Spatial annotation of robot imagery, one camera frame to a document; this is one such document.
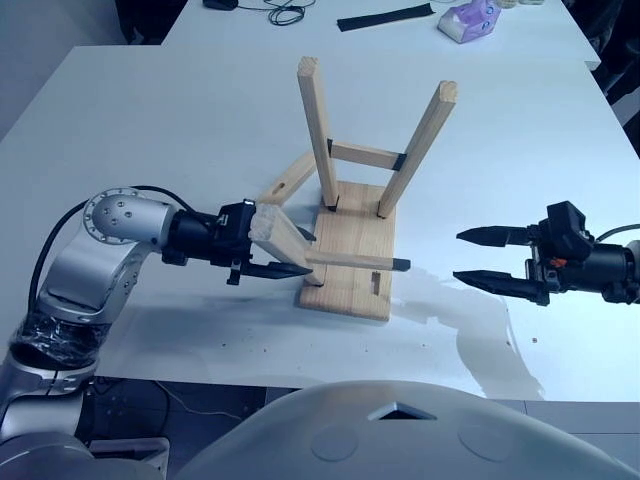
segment orange component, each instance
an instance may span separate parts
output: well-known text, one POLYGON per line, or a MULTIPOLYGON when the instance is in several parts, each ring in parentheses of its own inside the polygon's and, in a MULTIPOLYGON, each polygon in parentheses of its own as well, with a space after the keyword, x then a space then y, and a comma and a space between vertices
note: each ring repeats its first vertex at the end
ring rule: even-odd
POLYGON ((563 268, 567 265, 567 260, 564 258, 552 258, 549 263, 556 268, 563 268))

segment mortise hole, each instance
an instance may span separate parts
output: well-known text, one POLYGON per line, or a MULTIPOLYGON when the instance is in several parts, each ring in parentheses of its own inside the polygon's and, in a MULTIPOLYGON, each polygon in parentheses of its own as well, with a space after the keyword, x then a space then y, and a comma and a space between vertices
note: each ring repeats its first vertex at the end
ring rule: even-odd
POLYGON ((275 195, 276 193, 278 193, 280 190, 282 190, 285 186, 284 182, 280 182, 280 185, 278 185, 276 188, 273 189, 273 192, 271 192, 272 195, 275 195))
POLYGON ((380 272, 371 272, 371 293, 380 295, 380 272))
POLYGON ((435 415, 398 402, 379 408, 368 418, 369 420, 437 420, 435 415))

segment dark floor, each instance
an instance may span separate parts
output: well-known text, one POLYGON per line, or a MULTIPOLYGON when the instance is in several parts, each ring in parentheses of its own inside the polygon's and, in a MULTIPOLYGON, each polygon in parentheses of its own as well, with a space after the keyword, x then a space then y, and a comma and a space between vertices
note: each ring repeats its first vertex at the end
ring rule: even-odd
MULTIPOLYGON (((246 418, 287 389, 163 382, 190 410, 224 411, 246 418)), ((167 437, 168 478, 200 450, 233 429, 238 420, 189 413, 154 382, 102 379, 94 410, 83 413, 85 438, 167 437)), ((640 470, 640 404, 499 401, 592 443, 640 470)))

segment tissue box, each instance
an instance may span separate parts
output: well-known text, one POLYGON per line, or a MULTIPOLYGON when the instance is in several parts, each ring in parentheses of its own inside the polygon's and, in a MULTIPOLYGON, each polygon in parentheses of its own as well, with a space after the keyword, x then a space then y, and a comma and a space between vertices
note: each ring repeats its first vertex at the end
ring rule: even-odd
POLYGON ((500 7, 493 0, 474 0, 451 7, 440 18, 438 28, 458 43, 465 43, 493 31, 500 7))

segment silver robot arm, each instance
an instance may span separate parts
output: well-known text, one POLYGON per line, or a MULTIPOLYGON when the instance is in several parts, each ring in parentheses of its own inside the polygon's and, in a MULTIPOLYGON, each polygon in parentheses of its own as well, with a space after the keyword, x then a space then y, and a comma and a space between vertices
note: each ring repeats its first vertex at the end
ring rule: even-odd
POLYGON ((31 432, 74 433, 99 348, 147 255, 167 245, 176 211, 126 188, 87 202, 0 370, 0 443, 31 432))
POLYGON ((249 230, 255 202, 224 205, 218 215, 144 198, 136 188, 100 193, 84 206, 82 224, 57 256, 11 342, 0 368, 0 445, 33 432, 73 434, 98 351, 118 318, 151 252, 164 263, 189 258, 241 275, 281 279, 310 270, 251 263, 249 230))

